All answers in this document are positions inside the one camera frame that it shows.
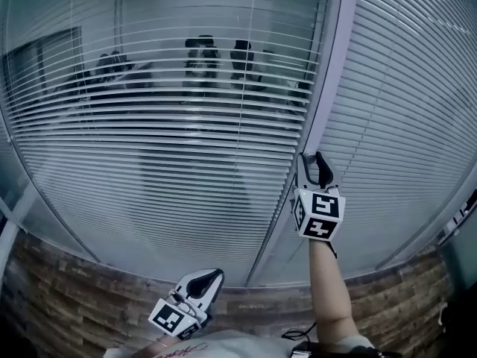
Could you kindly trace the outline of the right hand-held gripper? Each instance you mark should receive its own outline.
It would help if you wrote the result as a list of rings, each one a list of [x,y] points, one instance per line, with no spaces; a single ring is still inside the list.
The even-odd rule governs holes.
[[[317,163],[318,182],[310,176],[310,168]],[[338,189],[338,170],[321,151],[297,156],[296,189],[292,214],[295,230],[302,238],[324,242],[338,257],[332,239],[344,220],[345,197]]]

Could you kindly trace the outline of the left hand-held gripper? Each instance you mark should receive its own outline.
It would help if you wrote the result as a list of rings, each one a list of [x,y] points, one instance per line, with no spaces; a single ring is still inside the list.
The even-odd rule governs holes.
[[[160,298],[148,321],[168,336],[181,341],[206,326],[207,312],[224,282],[221,269],[207,268],[186,274],[166,298]]]

